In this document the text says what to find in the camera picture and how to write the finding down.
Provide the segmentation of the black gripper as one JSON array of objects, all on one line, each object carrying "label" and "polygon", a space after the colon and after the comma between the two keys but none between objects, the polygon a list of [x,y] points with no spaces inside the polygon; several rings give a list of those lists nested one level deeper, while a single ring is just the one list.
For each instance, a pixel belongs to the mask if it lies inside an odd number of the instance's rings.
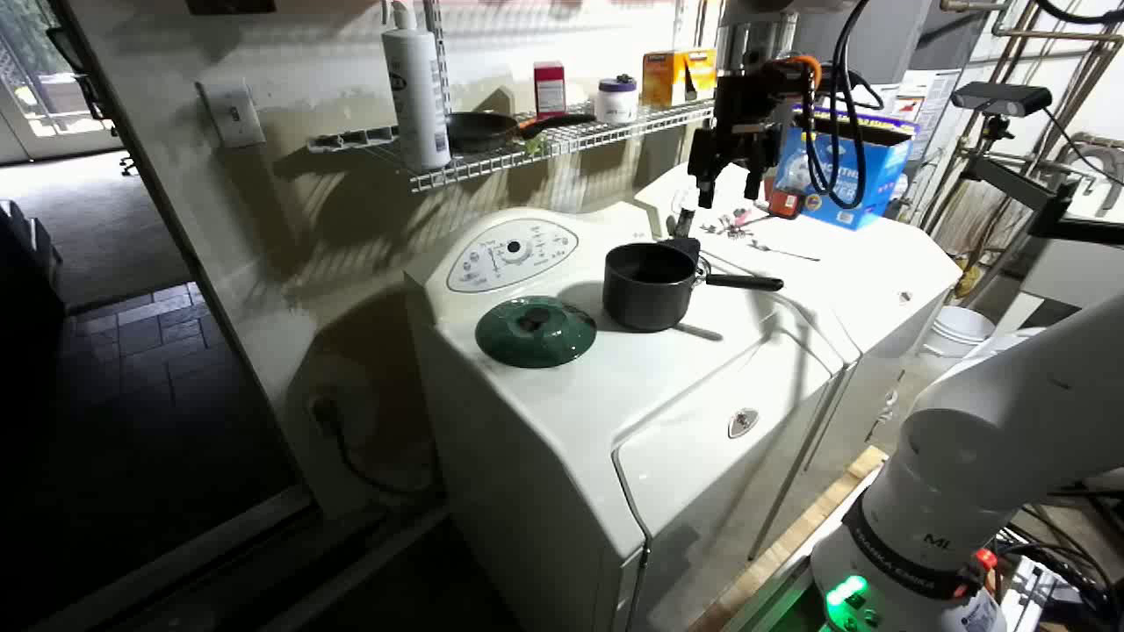
[{"label": "black gripper", "polygon": [[717,77],[712,116],[696,129],[687,171],[696,176],[700,207],[712,207],[717,176],[736,163],[748,170],[745,196],[758,201],[769,170],[779,159],[775,114],[823,85],[816,56],[762,61]]}]

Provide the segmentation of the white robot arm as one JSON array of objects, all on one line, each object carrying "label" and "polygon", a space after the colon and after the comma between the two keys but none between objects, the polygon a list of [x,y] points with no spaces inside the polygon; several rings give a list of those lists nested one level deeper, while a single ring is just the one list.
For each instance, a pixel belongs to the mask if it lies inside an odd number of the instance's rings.
[{"label": "white robot arm", "polygon": [[1124,462],[1124,280],[1118,266],[1069,280],[1089,302],[928,387],[816,541],[818,632],[995,630],[973,555],[1027,501]]}]

